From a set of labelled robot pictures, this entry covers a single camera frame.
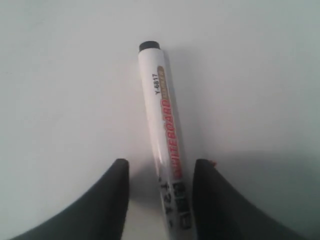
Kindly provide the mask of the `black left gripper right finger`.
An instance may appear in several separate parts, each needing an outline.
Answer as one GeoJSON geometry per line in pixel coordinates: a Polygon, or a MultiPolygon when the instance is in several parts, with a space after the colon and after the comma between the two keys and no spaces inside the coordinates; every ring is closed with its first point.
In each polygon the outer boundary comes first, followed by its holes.
{"type": "Polygon", "coordinates": [[[200,240],[309,240],[311,180],[283,158],[198,159],[192,206],[200,240]]]}

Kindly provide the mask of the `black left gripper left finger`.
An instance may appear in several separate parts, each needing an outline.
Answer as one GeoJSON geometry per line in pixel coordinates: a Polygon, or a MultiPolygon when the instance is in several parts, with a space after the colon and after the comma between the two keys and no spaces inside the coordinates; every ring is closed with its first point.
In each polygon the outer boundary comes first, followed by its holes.
{"type": "Polygon", "coordinates": [[[17,240],[120,240],[130,194],[129,162],[117,159],[79,199],[17,240]]]}

